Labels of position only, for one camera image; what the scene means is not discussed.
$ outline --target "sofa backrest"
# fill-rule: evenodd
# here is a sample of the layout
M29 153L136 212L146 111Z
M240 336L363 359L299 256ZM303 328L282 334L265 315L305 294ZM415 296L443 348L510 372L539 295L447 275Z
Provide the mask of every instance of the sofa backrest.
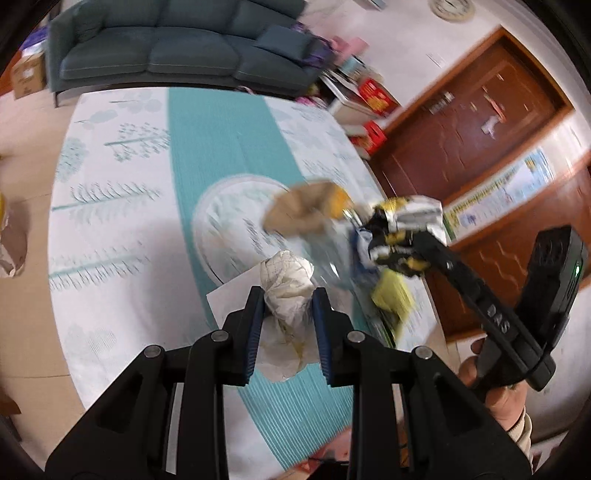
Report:
M106 27L155 27L166 2L166 0L100 1L106 7Z
M257 38L269 25L290 27L304 0L164 0L160 27L192 27Z

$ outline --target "clock face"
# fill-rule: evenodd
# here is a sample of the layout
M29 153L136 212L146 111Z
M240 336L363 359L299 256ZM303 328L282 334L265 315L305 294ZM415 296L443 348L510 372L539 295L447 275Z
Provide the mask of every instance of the clock face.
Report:
M464 22L474 16L472 0L430 0L431 10L450 22Z

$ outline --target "throw pillow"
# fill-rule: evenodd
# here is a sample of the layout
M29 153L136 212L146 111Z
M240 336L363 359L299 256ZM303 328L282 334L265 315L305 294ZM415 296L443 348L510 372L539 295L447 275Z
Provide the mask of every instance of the throw pillow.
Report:
M75 6L74 36L78 43L90 40L103 28L106 7L101 0L82 0Z
M313 39L312 35L272 25L257 38L253 47L270 51L299 63L308 55L308 47Z

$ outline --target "sofa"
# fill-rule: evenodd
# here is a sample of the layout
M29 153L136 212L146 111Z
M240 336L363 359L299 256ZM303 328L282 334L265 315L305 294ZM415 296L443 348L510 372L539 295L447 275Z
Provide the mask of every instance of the sofa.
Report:
M83 0L49 25L49 88L55 101L74 87L138 82L247 86L293 98L325 67L306 63L314 49L326 48L322 41L290 29L305 5L304 0ZM326 64L331 60L326 57Z

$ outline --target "teal stripe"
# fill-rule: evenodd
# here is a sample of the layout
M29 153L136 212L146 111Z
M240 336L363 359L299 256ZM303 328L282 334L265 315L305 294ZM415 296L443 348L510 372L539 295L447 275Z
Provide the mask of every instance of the teal stripe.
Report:
M262 97L221 90L168 91L171 162L183 234L209 326L217 328L206 294L216 288L197 257L191 220L213 183L232 175L304 180ZM352 390L329 388L318 364L286 382L256 371L239 393L269 448L288 468L313 453L351 421Z

